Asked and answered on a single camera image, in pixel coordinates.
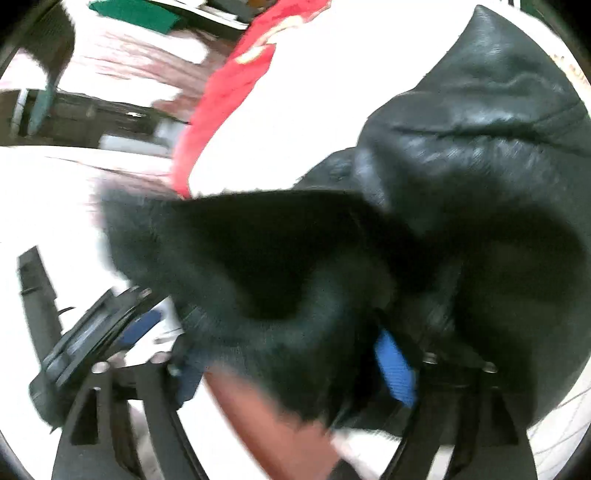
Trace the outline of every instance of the black fabric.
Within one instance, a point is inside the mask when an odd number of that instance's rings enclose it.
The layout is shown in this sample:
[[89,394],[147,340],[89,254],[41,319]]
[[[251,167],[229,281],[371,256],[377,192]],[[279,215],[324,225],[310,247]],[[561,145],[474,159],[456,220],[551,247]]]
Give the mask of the black fabric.
[[362,480],[362,478],[350,464],[340,460],[326,480]]
[[539,419],[590,351],[590,135],[563,72],[478,6],[417,87],[301,184],[345,184],[407,225],[424,256],[418,284],[398,277],[395,320],[444,355],[458,338],[475,347],[532,392]]
[[197,368],[221,363],[328,425],[382,386],[373,311],[394,282],[360,198],[269,192],[183,201],[103,192],[111,256],[172,295]]
[[417,87],[294,190],[182,202],[108,189],[103,211],[115,265],[183,304],[200,362],[304,419],[400,433],[408,412],[376,407],[383,326],[453,362],[496,363],[530,394],[529,423],[573,385],[591,348],[590,186],[584,104],[478,6]]
[[22,0],[21,2],[14,2],[11,10],[3,15],[0,20],[0,42],[4,46],[9,39],[9,36],[14,32],[15,27],[21,22],[25,16],[31,12],[43,0]]

